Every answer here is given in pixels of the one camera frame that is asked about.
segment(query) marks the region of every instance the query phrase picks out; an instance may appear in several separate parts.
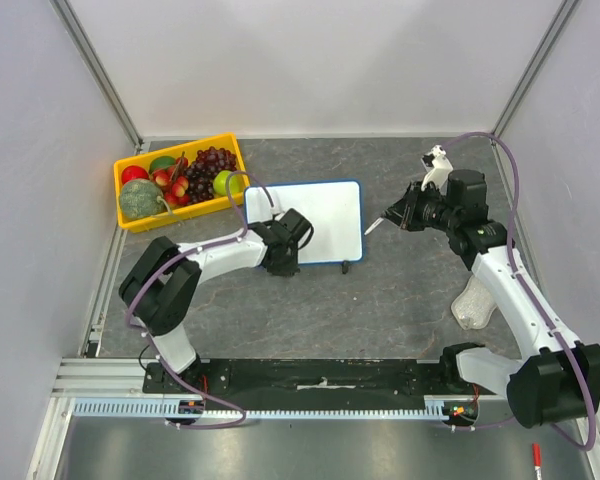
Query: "table surface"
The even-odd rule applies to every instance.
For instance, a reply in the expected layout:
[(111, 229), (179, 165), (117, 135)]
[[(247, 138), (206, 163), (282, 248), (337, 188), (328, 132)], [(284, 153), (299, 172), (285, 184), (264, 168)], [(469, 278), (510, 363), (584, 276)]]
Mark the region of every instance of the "table surface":
[[(481, 410), (486, 423), (510, 416), (503, 401), (482, 400)], [(267, 420), (192, 432), (160, 419), (74, 418), (56, 480), (523, 480), (535, 478), (534, 442), (546, 480), (593, 479), (586, 456), (550, 427), (441, 425)]]
[[(265, 183), (356, 179), (363, 224), (371, 224), (421, 179), (420, 157), (443, 139), (241, 140), (247, 170)], [(174, 142), (153, 142), (151, 150)], [(506, 224), (508, 203), (489, 142), (470, 139), (448, 156), (456, 168), (486, 175), (490, 215)], [(102, 357), (133, 357), (145, 341), (123, 324), (118, 286), (148, 243), (211, 239), (239, 227), (231, 210), (142, 234), (129, 233), (106, 314)], [(464, 331), (450, 305), (469, 272), (441, 232), (403, 232), (385, 222), (366, 237), (366, 254), (347, 275), (333, 265), (306, 266), (293, 278), (262, 269), (232, 272), (198, 287), (186, 331), (201, 356), (234, 358), (435, 359), (443, 347), (468, 341), (512, 358), (519, 352), (505, 320), (494, 313), (483, 330)]]

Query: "yellow tray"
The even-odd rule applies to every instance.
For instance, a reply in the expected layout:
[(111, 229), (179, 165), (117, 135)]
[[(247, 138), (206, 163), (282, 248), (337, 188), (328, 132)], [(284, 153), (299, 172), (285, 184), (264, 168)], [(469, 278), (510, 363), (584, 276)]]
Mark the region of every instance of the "yellow tray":
[[(175, 223), (179, 220), (185, 220), (187, 218), (193, 218), (206, 213), (217, 212), (218, 210), (229, 208), (231, 206), (229, 199), (223, 196), (206, 202), (196, 203), (195, 205), (189, 205), (188, 207), (174, 209), (173, 213), (175, 215), (170, 215), (168, 212), (165, 212), (153, 217), (130, 220), (120, 211), (120, 205), (117, 201), (120, 196), (120, 189), (122, 188), (120, 175), (129, 165), (138, 165), (149, 171), (149, 165), (155, 158), (162, 155), (170, 155), (178, 158), (182, 152), (184, 152), (184, 156), (187, 157), (189, 162), (194, 162), (198, 155), (198, 150), (206, 150), (210, 147), (215, 147), (217, 149), (225, 148), (231, 151), (236, 155), (238, 170), (245, 169), (242, 155), (238, 148), (238, 141), (233, 133), (223, 133), (222, 135), (217, 135), (215, 137), (203, 138), (202, 140), (196, 140), (195, 142), (183, 143), (182, 145), (176, 145), (175, 147), (163, 148), (162, 150), (155, 152), (123, 158), (114, 163), (113, 178), (116, 187), (116, 208), (118, 210), (118, 225), (120, 225), (120, 228), (131, 230), (133, 233), (146, 232), (152, 228), (169, 225), (170, 223)], [(240, 175), (238, 181), (240, 184), (240, 193), (233, 195), (233, 198), (238, 205), (242, 205), (244, 190), (249, 186), (249, 179), (244, 175)]]

